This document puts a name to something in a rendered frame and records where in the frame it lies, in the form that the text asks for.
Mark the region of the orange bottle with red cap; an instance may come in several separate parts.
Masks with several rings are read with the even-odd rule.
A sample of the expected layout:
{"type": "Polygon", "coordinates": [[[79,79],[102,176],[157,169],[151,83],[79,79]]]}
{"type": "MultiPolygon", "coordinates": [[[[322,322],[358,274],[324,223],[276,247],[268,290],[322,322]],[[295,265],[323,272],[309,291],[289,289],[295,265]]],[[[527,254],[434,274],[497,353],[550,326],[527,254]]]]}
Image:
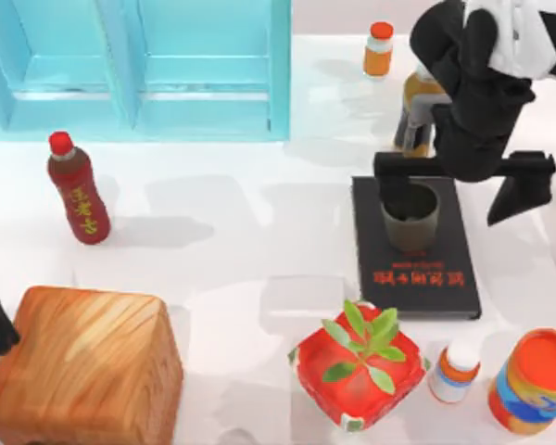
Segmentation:
{"type": "Polygon", "coordinates": [[[393,51],[394,27],[386,21],[372,24],[365,45],[363,70],[371,77],[384,77],[389,73],[393,51]]]}

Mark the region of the wooden block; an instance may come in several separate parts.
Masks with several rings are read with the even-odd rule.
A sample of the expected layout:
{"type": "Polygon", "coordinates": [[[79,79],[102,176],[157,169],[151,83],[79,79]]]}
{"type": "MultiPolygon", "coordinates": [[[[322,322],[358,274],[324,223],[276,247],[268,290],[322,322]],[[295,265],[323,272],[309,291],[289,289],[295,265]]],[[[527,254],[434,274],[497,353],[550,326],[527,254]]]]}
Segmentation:
{"type": "Polygon", "coordinates": [[[2,445],[172,445],[183,368],[163,300],[34,286],[14,324],[2,445]]]}

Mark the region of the light blue rack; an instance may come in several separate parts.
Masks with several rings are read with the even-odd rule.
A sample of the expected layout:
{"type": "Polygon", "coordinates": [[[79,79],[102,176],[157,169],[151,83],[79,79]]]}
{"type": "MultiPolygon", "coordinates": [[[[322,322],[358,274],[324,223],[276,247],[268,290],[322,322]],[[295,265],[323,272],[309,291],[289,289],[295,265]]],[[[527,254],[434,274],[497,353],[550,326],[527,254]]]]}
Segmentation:
{"type": "Polygon", "coordinates": [[[291,0],[0,0],[0,140],[284,141],[291,0]]]}

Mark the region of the tall amber bottle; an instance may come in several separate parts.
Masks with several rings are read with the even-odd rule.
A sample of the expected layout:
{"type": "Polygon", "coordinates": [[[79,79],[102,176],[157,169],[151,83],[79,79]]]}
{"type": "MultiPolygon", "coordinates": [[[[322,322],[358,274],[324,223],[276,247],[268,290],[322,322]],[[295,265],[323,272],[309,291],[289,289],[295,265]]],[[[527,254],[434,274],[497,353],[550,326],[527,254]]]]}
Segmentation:
{"type": "Polygon", "coordinates": [[[428,69],[418,64],[414,73],[404,82],[394,148],[408,158],[427,158],[434,128],[432,108],[450,102],[450,97],[428,69]]]}

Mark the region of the grey-green cup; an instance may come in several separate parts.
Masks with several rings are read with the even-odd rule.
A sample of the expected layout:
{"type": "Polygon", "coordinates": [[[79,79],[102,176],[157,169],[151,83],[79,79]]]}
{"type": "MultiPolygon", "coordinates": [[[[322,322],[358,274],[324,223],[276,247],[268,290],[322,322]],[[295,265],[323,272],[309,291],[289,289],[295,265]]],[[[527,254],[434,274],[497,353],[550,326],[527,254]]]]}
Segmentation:
{"type": "Polygon", "coordinates": [[[435,242],[439,222],[440,200],[429,184],[411,183],[416,219],[393,219],[382,212],[385,231],[392,247],[402,252],[429,249],[435,242]]]}

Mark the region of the orange can blue yellow label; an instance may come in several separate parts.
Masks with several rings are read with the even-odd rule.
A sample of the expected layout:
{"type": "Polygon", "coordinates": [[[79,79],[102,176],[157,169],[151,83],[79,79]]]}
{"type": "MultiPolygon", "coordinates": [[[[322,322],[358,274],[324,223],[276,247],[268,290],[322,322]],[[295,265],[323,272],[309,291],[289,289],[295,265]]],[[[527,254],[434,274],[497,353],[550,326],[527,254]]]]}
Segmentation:
{"type": "Polygon", "coordinates": [[[556,418],[556,329],[525,334],[492,380],[487,404],[518,435],[535,435],[556,418]]]}

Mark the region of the black book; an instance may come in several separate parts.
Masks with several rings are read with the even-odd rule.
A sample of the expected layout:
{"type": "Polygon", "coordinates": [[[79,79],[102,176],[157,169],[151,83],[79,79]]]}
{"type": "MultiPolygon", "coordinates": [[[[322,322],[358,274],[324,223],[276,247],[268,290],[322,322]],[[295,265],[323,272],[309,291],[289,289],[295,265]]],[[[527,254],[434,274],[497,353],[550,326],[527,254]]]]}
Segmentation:
{"type": "Polygon", "coordinates": [[[352,180],[361,296],[397,308],[401,318],[477,320],[482,308],[456,185],[445,178],[416,182],[439,198],[436,239],[428,250],[404,253],[387,237],[377,180],[352,180]]]}

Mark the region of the red pot with green plant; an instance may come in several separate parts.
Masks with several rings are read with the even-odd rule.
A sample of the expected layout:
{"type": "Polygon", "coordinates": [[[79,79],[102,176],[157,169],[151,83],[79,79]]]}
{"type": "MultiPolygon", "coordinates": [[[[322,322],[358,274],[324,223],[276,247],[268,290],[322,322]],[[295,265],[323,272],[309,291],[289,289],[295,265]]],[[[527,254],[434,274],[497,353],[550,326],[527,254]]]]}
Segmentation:
{"type": "Polygon", "coordinates": [[[398,310],[345,300],[288,361],[299,385],[349,432],[374,425],[423,380],[429,362],[399,327],[398,310]]]}

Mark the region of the small white bottle orange label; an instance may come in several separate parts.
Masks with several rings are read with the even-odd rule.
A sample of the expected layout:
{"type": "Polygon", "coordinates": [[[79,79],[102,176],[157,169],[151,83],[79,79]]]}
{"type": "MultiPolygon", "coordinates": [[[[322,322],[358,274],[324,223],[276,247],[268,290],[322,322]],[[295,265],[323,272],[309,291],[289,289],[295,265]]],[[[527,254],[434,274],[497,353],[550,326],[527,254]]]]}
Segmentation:
{"type": "Polygon", "coordinates": [[[465,340],[455,339],[440,352],[428,387],[437,400],[458,403],[465,398],[480,366],[476,348],[465,340]]]}

